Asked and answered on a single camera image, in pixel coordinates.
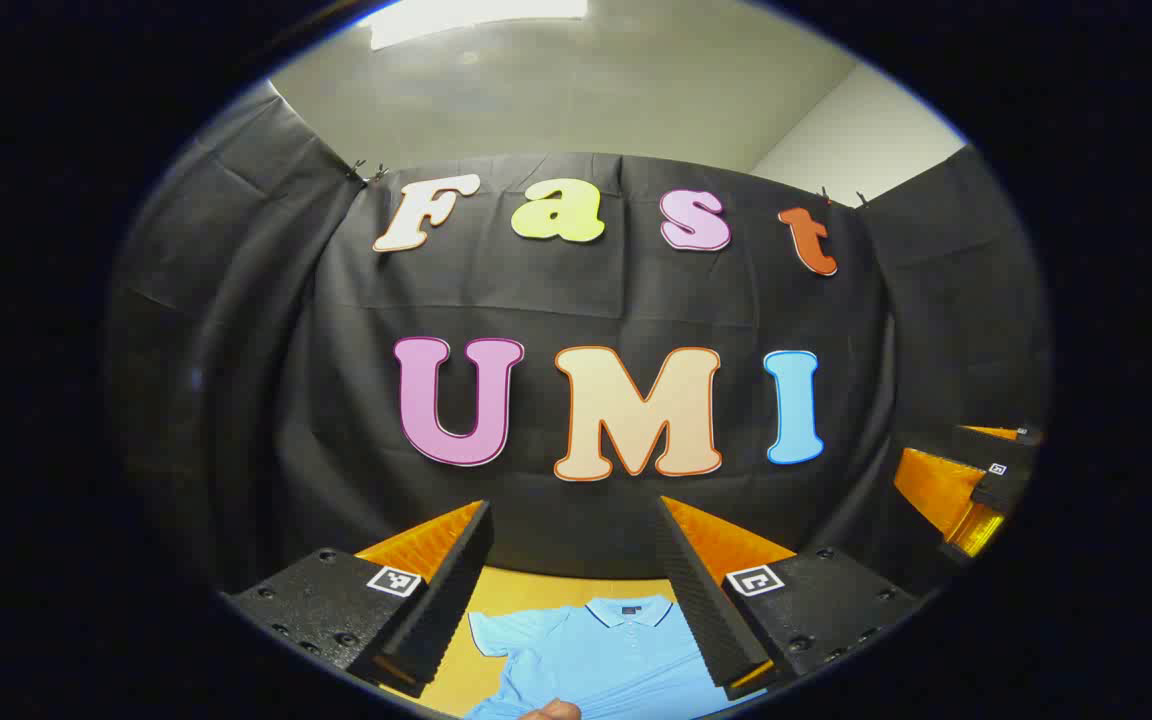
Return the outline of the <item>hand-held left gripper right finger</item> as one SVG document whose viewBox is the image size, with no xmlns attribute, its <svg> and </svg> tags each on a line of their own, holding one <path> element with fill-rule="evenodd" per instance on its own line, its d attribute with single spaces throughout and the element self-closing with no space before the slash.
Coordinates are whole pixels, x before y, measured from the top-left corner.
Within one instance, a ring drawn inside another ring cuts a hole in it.
<svg viewBox="0 0 1152 720">
<path fill-rule="evenodd" d="M 670 497 L 658 497 L 654 511 L 657 556 L 728 700 L 804 682 L 924 605 L 828 544 L 786 548 Z"/>
</svg>

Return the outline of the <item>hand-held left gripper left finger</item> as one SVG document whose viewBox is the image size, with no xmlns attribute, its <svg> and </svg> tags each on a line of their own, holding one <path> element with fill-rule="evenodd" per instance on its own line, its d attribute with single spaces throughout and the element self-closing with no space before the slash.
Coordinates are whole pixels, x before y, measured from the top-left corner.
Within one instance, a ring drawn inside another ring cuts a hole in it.
<svg viewBox="0 0 1152 720">
<path fill-rule="evenodd" d="M 372 546 L 312 550 L 225 601 L 302 655 L 417 698 L 433 683 L 494 541 L 492 505 Z"/>
</svg>

